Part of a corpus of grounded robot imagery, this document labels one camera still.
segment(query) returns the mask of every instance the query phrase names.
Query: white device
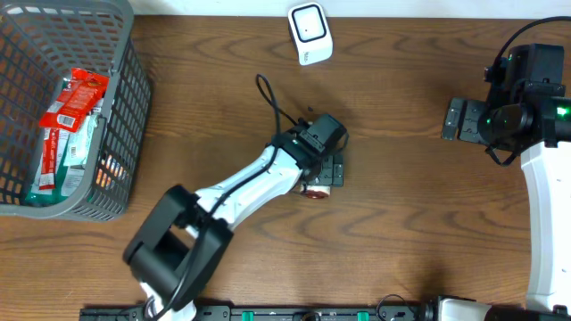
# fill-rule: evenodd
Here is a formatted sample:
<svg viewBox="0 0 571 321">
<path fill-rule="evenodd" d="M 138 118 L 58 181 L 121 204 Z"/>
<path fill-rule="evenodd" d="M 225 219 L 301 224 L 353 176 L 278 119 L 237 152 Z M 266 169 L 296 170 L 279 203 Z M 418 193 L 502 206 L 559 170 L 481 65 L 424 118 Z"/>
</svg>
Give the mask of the white device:
<svg viewBox="0 0 571 321">
<path fill-rule="evenodd" d="M 287 14 L 289 29 L 302 66 L 321 62 L 333 53 L 333 38 L 318 3 L 297 5 Z"/>
</svg>

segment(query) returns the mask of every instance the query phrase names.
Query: small white object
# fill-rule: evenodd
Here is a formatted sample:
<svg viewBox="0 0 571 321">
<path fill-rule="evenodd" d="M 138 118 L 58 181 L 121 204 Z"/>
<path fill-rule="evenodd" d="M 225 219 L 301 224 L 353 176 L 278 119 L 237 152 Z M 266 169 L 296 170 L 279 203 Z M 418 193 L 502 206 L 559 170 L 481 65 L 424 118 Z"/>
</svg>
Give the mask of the small white object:
<svg viewBox="0 0 571 321">
<path fill-rule="evenodd" d="M 65 115 L 57 115 L 57 123 L 64 125 L 65 127 L 72 128 L 73 124 L 75 124 L 75 119 Z"/>
<path fill-rule="evenodd" d="M 571 143 L 538 143 L 521 154 L 532 230 L 532 268 L 527 308 L 550 312 L 571 307 Z"/>
<path fill-rule="evenodd" d="M 302 66 L 321 62 L 333 53 L 333 38 L 318 3 L 301 4 L 287 14 L 299 61 Z"/>
<path fill-rule="evenodd" d="M 39 176 L 39 186 L 55 185 L 54 173 L 42 174 Z"/>
<path fill-rule="evenodd" d="M 65 178 L 63 179 L 62 184 L 62 196 L 70 196 L 78 189 L 79 184 L 81 184 L 81 180 L 83 179 L 83 175 L 85 170 L 83 169 L 68 169 L 65 173 Z"/>
<path fill-rule="evenodd" d="M 159 313 L 163 308 L 161 296 L 159 296 L 149 284 L 145 282 L 139 284 L 143 288 L 143 291 L 145 291 L 147 298 L 154 298 L 152 303 L 153 310 L 155 313 Z M 190 321 L 193 320 L 194 317 L 196 317 L 196 306 L 194 305 L 194 301 L 190 301 L 190 303 L 186 304 L 186 306 L 179 311 L 170 309 L 159 321 Z"/>
<path fill-rule="evenodd" d="M 469 300 L 444 299 L 438 305 L 438 321 L 484 321 L 491 307 Z"/>
</svg>

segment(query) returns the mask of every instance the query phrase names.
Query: green light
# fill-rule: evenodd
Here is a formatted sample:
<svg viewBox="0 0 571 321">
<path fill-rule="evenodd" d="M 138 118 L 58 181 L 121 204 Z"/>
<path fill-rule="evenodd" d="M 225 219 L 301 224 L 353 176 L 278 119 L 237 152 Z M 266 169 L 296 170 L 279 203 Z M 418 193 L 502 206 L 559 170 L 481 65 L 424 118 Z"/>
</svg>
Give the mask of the green light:
<svg viewBox="0 0 571 321">
<path fill-rule="evenodd" d="M 253 321 L 253 312 L 242 312 L 242 321 Z"/>
<path fill-rule="evenodd" d="M 369 321 L 368 312 L 357 312 L 357 321 Z"/>
<path fill-rule="evenodd" d="M 569 113 L 569 109 L 568 108 L 563 108 L 563 107 L 558 107 L 557 108 L 557 114 L 561 115 L 561 116 L 565 116 Z"/>
</svg>

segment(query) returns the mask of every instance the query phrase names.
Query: green package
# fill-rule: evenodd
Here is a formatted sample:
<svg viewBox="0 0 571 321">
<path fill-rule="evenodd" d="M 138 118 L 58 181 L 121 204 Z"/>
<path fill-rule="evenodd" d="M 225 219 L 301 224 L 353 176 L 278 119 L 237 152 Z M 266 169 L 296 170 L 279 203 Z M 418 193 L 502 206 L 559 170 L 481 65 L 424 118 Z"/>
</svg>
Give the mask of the green package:
<svg viewBox="0 0 571 321">
<path fill-rule="evenodd" d="M 56 156 L 56 177 L 61 173 L 63 166 L 63 158 L 65 157 L 65 150 L 67 148 L 68 138 L 70 133 L 65 130 L 60 130 L 59 138 L 57 142 L 57 156 Z M 34 182 L 29 188 L 28 194 L 26 195 L 25 203 L 34 206 L 44 206 L 51 205 L 60 202 L 59 192 L 57 191 L 57 181 L 55 182 L 56 188 L 53 190 L 39 190 L 39 178 L 41 175 L 42 164 L 40 161 L 37 167 L 36 175 L 34 176 Z"/>
<path fill-rule="evenodd" d="M 35 206 L 53 205 L 65 201 L 75 192 L 79 183 L 81 183 L 85 170 L 82 166 L 68 167 L 64 165 L 68 147 L 69 146 L 66 145 L 55 174 L 55 189 L 39 191 L 37 189 L 38 184 L 35 181 L 26 196 L 26 203 Z"/>
<path fill-rule="evenodd" d="M 97 116 L 86 116 L 77 133 L 71 133 L 65 157 L 65 166 L 87 164 L 91 137 L 97 127 Z"/>
</svg>

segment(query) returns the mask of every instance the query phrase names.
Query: wood grain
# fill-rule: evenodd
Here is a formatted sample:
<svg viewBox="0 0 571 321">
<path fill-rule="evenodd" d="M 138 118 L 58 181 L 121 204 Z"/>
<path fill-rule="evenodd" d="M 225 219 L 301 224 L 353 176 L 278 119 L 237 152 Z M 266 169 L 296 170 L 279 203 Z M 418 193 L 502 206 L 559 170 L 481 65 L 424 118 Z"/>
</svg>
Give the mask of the wood grain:
<svg viewBox="0 0 571 321">
<path fill-rule="evenodd" d="M 524 23 L 331 19 L 333 57 L 301 67 L 284 19 L 137 17 L 132 38 L 154 95 L 130 208 L 108 224 L 0 218 L 1 318 L 76 320 L 84 306 L 143 300 L 121 253 L 153 205 L 174 184 L 195 190 L 229 177 L 272 135 L 258 72 L 290 114 L 329 112 L 349 128 L 345 187 L 257 211 L 203 297 L 367 305 L 396 292 L 522 303 L 524 177 L 481 146 L 443 141 L 440 130 L 453 96 L 485 98 L 483 67 Z M 553 24 L 517 42 L 570 38 Z"/>
</svg>

